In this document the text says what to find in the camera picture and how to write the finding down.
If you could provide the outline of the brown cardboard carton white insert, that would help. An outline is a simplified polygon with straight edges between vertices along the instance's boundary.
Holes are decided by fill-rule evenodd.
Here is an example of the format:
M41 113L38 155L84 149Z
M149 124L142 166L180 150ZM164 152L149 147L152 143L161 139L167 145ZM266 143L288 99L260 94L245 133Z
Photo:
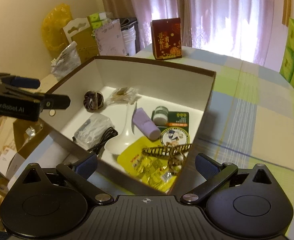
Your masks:
M63 27L63 31L70 44L73 41L77 43L76 50L81 63L99 55L98 45L87 17L71 20Z

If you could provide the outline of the yellow plastic bag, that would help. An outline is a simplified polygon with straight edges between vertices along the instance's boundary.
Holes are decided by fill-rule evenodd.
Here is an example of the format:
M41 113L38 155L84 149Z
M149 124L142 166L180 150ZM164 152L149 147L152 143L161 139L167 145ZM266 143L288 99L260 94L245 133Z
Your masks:
M56 59L69 45L63 28L72 20L70 6L62 3L52 9L42 21L42 41L52 59Z

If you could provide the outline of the brown striped hair claw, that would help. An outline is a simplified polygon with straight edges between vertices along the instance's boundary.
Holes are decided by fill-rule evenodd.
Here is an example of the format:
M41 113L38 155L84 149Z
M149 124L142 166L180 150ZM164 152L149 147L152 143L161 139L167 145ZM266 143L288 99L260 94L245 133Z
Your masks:
M172 175L177 175L184 164L192 144L177 146L157 146L143 148L142 154L152 157L167 159L168 170Z

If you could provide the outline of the purple curtain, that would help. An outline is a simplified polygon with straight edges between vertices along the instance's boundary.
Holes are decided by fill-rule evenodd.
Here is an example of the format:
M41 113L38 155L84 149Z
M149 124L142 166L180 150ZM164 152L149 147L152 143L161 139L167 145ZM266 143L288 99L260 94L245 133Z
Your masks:
M263 65L271 37L274 0L102 0L115 17L135 17L139 42L152 42L151 22L180 18L184 46Z

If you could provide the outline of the checked pastel tablecloth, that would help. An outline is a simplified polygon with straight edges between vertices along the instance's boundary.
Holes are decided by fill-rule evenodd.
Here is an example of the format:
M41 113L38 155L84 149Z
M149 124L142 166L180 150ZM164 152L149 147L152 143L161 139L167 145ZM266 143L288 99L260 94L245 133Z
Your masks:
M83 107L84 94L98 90L108 97L117 88L133 87L138 90L137 106L147 114L157 106L189 113L193 146L169 194L180 197L204 182L195 168L196 155L204 153L240 168L266 165L294 207L294 88L278 72L189 47L179 59L157 61L146 47L133 57L91 59L65 79L48 76L41 85L71 99L66 110L40 115L62 133L65 152L48 153L42 145L28 162L54 167L81 156L72 136L90 117Z

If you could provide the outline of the yellow snack pouch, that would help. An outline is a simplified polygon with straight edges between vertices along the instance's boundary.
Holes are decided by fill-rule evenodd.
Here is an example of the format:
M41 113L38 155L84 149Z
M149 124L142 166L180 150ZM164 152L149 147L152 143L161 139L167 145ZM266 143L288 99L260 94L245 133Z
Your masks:
M168 156L153 156L142 152L144 148L159 145L159 140L152 142L147 137L140 137L118 156L117 162L134 179L167 193L182 168L183 159L182 157L171 159Z

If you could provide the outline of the green blister card with jar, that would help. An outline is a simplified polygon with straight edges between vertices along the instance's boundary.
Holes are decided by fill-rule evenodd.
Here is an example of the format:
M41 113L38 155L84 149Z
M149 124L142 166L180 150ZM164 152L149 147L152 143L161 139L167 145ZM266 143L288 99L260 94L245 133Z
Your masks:
M161 131L161 145L175 147L190 143L188 112L169 111L167 107L158 106L151 119Z

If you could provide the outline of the white plastic bucket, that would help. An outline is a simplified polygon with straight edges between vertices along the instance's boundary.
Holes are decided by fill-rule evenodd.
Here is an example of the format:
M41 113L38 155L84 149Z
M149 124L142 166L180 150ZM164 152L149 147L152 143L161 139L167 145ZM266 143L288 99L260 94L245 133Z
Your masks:
M126 53L128 56L133 56L136 54L136 47L135 47L135 27L134 25L128 29L122 30L122 37L125 44Z

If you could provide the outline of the clear plastic cotton swab case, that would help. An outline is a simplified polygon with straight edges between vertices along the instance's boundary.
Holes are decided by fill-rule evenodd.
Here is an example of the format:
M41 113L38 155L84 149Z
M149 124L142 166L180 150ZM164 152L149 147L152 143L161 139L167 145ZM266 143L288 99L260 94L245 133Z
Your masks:
M72 139L85 150L88 150L99 142L103 133L110 127L114 127L114 125L109 117L94 113L74 133Z

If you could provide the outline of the white plastic rice spoon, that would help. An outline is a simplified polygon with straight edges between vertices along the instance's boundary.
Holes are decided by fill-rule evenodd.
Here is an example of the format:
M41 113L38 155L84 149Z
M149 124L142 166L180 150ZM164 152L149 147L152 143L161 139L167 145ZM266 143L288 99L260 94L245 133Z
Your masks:
M104 146L110 154L120 155L129 145L135 141L132 130L132 118L136 110L136 102L127 105L125 125L120 134L108 140Z

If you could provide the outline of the purple tube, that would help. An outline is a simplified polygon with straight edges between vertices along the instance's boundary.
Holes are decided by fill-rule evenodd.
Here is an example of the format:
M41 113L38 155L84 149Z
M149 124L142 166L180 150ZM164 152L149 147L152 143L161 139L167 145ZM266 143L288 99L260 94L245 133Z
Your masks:
M133 115L133 123L151 141L156 141L161 135L160 129L154 124L142 108L137 108Z

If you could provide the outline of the brown cardboard box white inside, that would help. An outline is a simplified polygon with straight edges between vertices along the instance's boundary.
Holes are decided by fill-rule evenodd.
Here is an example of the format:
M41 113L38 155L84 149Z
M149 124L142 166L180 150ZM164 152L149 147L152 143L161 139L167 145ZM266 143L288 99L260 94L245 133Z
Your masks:
M126 117L142 108L151 115L158 106L170 111L189 113L189 140L193 142L203 124L212 97L216 73L200 67L168 61L135 57L98 56L79 66L50 88L50 93L65 94L71 100L66 110L41 118L63 136L71 139L90 117L83 105L88 91L101 92L104 98L117 88L135 88L138 94L131 106L127 103L104 105L101 113L121 132Z

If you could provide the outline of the dark red gift box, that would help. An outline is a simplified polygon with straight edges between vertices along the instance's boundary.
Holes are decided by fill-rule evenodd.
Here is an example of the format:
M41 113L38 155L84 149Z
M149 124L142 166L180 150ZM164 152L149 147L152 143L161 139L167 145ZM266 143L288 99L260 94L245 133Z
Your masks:
M182 57L180 18L153 20L151 35L152 51L156 60Z

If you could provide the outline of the bag of cotton swabs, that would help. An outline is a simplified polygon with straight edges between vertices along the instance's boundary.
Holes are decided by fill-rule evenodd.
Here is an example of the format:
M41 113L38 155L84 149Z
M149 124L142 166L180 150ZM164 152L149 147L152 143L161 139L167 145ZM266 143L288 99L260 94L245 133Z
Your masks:
M123 87L115 89L106 99L107 105L114 103L133 103L138 95L138 90L133 87Z

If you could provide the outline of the small green tissue boxes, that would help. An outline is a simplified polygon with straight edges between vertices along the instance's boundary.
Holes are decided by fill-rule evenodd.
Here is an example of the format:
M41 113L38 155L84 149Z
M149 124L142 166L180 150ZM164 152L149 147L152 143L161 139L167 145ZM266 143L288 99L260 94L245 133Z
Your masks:
M113 14L111 12L95 12L88 16L88 21L93 30L101 28L103 25L109 23Z

